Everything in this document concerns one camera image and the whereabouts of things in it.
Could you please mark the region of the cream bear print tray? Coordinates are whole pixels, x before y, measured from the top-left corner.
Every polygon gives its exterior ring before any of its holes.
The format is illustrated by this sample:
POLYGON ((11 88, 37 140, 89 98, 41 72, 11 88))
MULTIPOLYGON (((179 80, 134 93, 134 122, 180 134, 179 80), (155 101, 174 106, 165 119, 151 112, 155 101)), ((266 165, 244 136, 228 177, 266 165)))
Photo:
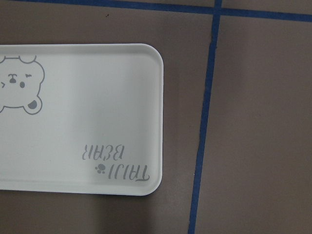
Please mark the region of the cream bear print tray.
POLYGON ((2 45, 1 189, 154 192, 163 72, 160 53, 142 43, 2 45))

